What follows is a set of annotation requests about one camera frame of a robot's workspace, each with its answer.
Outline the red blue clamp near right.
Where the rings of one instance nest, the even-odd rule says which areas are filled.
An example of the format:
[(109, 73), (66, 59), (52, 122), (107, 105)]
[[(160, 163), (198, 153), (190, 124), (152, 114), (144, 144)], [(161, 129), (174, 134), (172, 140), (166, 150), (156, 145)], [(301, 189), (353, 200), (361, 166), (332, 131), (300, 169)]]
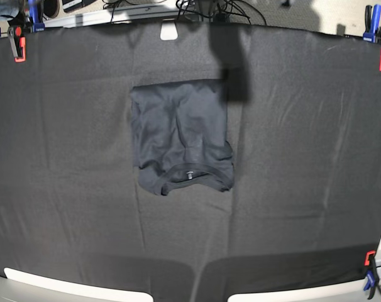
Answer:
[(377, 266), (375, 261), (376, 251), (371, 250), (367, 252), (365, 256), (365, 285), (363, 287), (363, 291), (369, 291), (369, 295), (367, 297), (368, 300), (373, 299), (375, 293), (378, 292), (381, 296), (381, 287), (380, 287), (380, 278), (377, 272)]

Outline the blue clamp far right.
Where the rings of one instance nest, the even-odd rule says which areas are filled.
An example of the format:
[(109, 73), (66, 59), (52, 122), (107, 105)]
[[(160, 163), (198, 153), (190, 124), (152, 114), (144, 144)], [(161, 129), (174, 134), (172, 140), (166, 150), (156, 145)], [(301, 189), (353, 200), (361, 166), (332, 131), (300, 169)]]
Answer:
[(381, 39), (381, 5), (375, 6), (366, 5), (365, 7), (365, 31), (363, 33), (363, 40), (371, 43), (378, 43)]

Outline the dark navy t-shirt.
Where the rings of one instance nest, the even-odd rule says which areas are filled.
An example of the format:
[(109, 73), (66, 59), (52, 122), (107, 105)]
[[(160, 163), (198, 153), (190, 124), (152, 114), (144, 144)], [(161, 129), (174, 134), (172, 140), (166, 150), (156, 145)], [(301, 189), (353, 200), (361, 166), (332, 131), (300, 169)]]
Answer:
[(166, 196), (194, 184), (219, 192), (233, 187), (227, 96), (217, 79), (131, 90), (133, 165), (144, 190)]

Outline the blue clamp far left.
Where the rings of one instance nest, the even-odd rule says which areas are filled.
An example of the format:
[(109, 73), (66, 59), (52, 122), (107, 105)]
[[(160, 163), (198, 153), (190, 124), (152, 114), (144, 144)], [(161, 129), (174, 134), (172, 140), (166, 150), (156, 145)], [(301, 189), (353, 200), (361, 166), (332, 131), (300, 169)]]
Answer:
[(27, 0), (28, 13), (32, 32), (39, 32), (45, 30), (43, 22), (43, 1), (41, 0)]

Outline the red black clamp far left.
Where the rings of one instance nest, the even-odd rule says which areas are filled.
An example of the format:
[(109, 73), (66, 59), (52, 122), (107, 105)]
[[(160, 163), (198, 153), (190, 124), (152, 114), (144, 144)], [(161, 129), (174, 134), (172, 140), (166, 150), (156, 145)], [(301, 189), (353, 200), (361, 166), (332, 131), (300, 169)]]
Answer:
[(11, 49), (16, 63), (26, 60), (26, 38), (23, 35), (22, 27), (10, 26), (8, 28), (8, 38), (11, 44)]

